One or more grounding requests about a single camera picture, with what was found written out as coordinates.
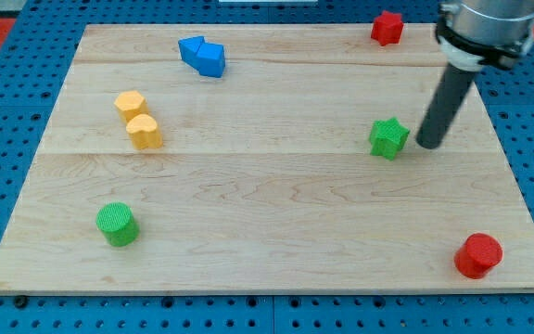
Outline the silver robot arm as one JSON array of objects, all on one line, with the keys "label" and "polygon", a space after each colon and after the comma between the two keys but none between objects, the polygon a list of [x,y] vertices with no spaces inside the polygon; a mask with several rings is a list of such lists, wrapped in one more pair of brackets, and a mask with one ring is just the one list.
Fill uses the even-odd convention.
[{"label": "silver robot arm", "polygon": [[534,0],[441,1],[436,38],[461,71],[508,71],[534,44]]}]

